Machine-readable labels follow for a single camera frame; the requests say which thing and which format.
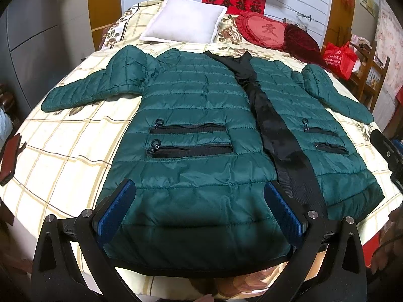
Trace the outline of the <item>red heart-shaped cushion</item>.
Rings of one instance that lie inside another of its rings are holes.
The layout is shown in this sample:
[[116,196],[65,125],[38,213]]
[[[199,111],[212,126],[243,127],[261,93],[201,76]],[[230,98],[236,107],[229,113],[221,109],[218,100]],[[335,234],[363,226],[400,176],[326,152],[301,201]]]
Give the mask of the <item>red heart-shaped cushion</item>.
[[284,51],[288,24],[257,12],[242,12],[236,18],[235,23],[241,36],[249,43]]

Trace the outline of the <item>floral pink curtain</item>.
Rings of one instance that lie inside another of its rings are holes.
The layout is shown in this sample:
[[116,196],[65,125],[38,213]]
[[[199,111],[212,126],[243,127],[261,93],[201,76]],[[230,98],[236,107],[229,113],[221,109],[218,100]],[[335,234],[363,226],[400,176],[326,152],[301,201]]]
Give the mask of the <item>floral pink curtain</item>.
[[402,88],[402,25],[386,0],[379,0],[378,6],[376,54],[382,62],[390,58],[384,84],[396,98]]

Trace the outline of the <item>dark red velvet cushion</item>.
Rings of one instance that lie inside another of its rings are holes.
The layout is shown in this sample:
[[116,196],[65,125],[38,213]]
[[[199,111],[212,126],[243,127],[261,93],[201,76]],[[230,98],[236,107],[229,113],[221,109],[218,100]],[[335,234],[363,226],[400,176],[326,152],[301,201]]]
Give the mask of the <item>dark red velvet cushion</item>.
[[304,63],[326,67],[318,43],[296,25],[286,25],[283,50]]

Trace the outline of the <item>red shopping bag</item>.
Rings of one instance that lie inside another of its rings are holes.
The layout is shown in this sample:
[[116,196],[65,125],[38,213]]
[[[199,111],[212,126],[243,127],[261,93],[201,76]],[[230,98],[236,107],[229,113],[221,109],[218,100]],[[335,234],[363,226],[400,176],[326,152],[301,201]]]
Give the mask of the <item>red shopping bag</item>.
[[348,80],[358,59],[356,53],[350,48],[350,42],[336,46],[329,42],[322,56],[324,67],[337,77]]

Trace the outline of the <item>white square pillow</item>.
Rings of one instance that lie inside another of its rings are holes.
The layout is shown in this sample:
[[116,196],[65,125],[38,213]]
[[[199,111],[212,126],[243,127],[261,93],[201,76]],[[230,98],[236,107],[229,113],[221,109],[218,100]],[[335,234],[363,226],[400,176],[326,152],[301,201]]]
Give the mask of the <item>white square pillow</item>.
[[140,36],[145,42],[214,41],[227,8],[194,0],[164,0]]

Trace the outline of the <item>wooden shelf rack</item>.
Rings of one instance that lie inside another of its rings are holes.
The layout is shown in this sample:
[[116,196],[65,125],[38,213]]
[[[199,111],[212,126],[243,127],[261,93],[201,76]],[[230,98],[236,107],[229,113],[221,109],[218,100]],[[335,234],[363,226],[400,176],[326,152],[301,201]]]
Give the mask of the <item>wooden shelf rack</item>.
[[390,58],[387,57],[386,62],[382,62],[376,55],[378,43],[374,40],[369,46],[368,44],[350,43],[361,57],[360,68],[350,75],[348,87],[357,100],[364,104],[370,112],[373,112],[378,96],[381,93],[383,83],[385,81],[387,70],[389,68]]

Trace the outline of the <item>dark green quilted puffer jacket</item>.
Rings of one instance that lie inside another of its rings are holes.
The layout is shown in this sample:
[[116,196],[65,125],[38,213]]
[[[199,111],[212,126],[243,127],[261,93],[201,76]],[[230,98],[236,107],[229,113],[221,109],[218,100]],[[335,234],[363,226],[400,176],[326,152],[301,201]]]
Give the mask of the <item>dark green quilted puffer jacket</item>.
[[384,194],[334,115],[369,124],[362,104],[308,64],[245,53],[135,46],[105,69],[54,88],[55,112],[132,94],[141,102],[123,135],[100,199],[125,179],[136,187],[104,246],[113,265],[147,275],[234,276],[284,261],[290,245],[264,200],[274,182],[330,220],[367,217]]

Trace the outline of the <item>floral checked cream bedsheet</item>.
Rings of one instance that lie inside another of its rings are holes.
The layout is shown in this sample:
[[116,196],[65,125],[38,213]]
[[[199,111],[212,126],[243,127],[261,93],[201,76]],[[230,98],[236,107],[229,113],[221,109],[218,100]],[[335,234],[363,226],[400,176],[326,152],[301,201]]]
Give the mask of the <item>floral checked cream bedsheet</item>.
[[[222,18],[212,44],[142,42],[142,31],[161,6],[162,0],[149,0],[130,8],[120,20],[125,27],[120,39],[92,53],[62,83],[103,69],[117,51],[129,44],[153,56],[170,48],[235,56],[249,52],[280,60],[296,71],[303,68],[299,60],[286,53],[247,42],[239,34],[233,15]],[[14,221],[22,226],[20,243],[28,258],[34,255],[47,215],[72,217],[96,204],[117,146],[139,104],[139,98],[120,97],[54,113],[35,107],[22,123],[19,133],[26,148],[18,156],[14,178],[1,188],[1,198],[14,214]],[[125,269],[119,273],[143,298],[187,300],[211,293],[217,298],[238,301],[261,295],[281,270],[282,266],[277,266],[253,275],[219,280],[150,277]]]

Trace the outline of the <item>grey wardrobe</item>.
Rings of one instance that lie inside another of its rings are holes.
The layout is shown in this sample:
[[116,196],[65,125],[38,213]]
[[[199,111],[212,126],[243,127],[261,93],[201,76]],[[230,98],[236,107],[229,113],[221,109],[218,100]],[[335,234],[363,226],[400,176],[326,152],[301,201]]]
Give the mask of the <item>grey wardrobe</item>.
[[1,0],[1,84],[20,117],[93,52],[87,0]]

